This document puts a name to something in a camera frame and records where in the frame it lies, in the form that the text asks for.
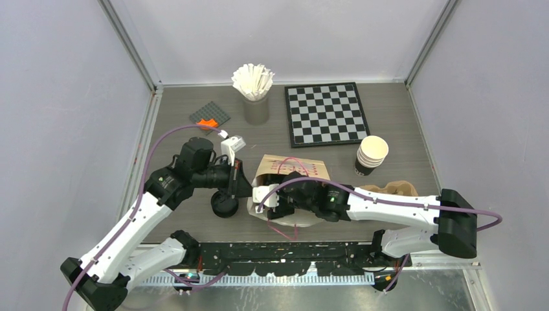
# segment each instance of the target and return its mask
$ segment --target black connector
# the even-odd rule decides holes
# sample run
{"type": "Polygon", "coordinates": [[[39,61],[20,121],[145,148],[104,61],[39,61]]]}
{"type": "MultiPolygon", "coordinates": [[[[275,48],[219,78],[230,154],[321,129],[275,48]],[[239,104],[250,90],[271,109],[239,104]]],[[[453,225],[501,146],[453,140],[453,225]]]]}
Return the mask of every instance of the black connector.
{"type": "MultiPolygon", "coordinates": [[[[67,258],[61,265],[61,272],[67,281],[73,284],[82,272],[80,261],[72,257],[67,258]]],[[[128,295],[128,281],[129,277],[119,274],[111,284],[103,284],[97,282],[95,277],[84,274],[75,291],[93,310],[114,311],[128,295]]]]}
{"type": "Polygon", "coordinates": [[[193,266],[200,257],[200,244],[192,236],[183,230],[177,230],[170,235],[170,238],[176,239],[185,248],[185,257],[181,261],[182,265],[193,266]]]}
{"type": "MultiPolygon", "coordinates": [[[[385,290],[385,288],[387,288],[387,286],[389,286],[389,284],[392,282],[395,276],[396,276],[396,271],[385,270],[385,271],[376,272],[374,273],[374,285],[372,285],[372,287],[382,292],[383,290],[385,290]]],[[[388,292],[392,291],[395,288],[397,282],[398,282],[398,279],[396,279],[393,282],[390,288],[387,288],[387,291],[388,292]]]]}
{"type": "Polygon", "coordinates": [[[205,138],[193,137],[183,144],[174,172],[178,176],[190,176],[195,172],[204,171],[210,164],[214,144],[205,138]]]}
{"type": "Polygon", "coordinates": [[[226,189],[229,187],[231,166],[228,164],[214,165],[191,175],[193,188],[226,189]]]}
{"type": "MultiPolygon", "coordinates": [[[[442,189],[438,198],[440,205],[473,209],[457,191],[442,189]]],[[[476,214],[440,211],[438,234],[431,236],[431,242],[441,252],[465,259],[476,257],[476,214]]]]}

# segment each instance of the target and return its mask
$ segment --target black cup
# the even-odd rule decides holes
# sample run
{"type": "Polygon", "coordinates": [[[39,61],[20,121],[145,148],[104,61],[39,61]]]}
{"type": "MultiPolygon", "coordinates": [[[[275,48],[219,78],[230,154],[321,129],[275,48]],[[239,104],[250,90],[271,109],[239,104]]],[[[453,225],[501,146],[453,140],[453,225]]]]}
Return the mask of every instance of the black cup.
{"type": "Polygon", "coordinates": [[[358,175],[358,176],[368,176],[370,175],[371,172],[373,172],[375,170],[375,167],[365,167],[363,166],[360,161],[359,161],[359,158],[357,157],[357,159],[355,160],[355,173],[358,175]]]}

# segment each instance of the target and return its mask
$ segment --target white paper cup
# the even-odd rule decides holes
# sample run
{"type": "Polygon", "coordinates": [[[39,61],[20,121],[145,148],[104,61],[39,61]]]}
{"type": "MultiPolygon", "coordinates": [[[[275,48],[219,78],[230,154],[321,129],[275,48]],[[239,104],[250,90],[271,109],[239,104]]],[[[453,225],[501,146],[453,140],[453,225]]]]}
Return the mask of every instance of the white paper cup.
{"type": "Polygon", "coordinates": [[[378,136],[368,136],[361,142],[355,160],[355,173],[360,176],[369,175],[381,165],[389,153],[387,142],[378,136]]]}
{"type": "Polygon", "coordinates": [[[369,159],[365,159],[364,156],[360,153],[360,150],[357,150],[357,159],[360,161],[360,163],[364,166],[368,166],[368,167],[377,167],[379,166],[383,160],[385,159],[381,159],[381,160],[369,160],[369,159]]]}
{"type": "Polygon", "coordinates": [[[384,160],[389,153],[389,145],[381,137],[368,136],[362,140],[360,152],[366,160],[384,160]]]}

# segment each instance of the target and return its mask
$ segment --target red wire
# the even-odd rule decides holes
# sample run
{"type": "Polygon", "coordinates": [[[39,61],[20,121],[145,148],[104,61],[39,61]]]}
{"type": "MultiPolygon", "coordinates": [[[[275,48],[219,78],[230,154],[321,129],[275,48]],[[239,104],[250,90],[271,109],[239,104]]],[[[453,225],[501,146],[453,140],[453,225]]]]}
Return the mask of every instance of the red wire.
{"type": "MultiPolygon", "coordinates": [[[[280,168],[282,167],[282,165],[288,161],[288,160],[294,160],[296,161],[304,170],[305,170],[305,174],[307,174],[307,176],[309,176],[309,172],[307,171],[307,169],[305,168],[305,165],[303,165],[303,163],[301,163],[301,161],[299,161],[297,158],[295,157],[287,157],[285,158],[284,160],[282,160],[282,162],[280,163],[280,165],[278,166],[278,170],[276,171],[277,174],[280,173],[280,168]]],[[[279,235],[282,235],[283,237],[287,238],[288,240],[290,241],[296,241],[297,240],[297,225],[293,225],[293,238],[290,237],[290,236],[287,236],[286,234],[284,234],[282,231],[278,230],[277,228],[273,227],[271,225],[271,221],[270,219],[267,218],[267,227],[271,228],[274,232],[278,233],[279,235]]]]}
{"type": "Polygon", "coordinates": [[[287,238],[290,241],[296,241],[297,240],[297,225],[293,225],[293,238],[290,236],[285,235],[282,231],[278,230],[277,228],[273,227],[271,225],[270,219],[267,218],[267,227],[271,228],[274,232],[278,233],[279,235],[282,235],[283,237],[287,238]]]}
{"type": "Polygon", "coordinates": [[[202,256],[198,259],[198,266],[196,267],[196,271],[200,272],[202,270],[202,256]]]}

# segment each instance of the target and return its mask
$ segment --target white straw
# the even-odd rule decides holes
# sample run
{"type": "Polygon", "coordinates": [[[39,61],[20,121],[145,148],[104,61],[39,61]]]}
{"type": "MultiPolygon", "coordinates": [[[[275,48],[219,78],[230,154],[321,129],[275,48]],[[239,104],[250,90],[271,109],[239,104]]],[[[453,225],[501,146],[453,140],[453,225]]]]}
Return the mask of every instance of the white straw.
{"type": "Polygon", "coordinates": [[[265,65],[245,63],[232,74],[232,86],[251,101],[264,98],[273,85],[275,74],[265,65]]]}

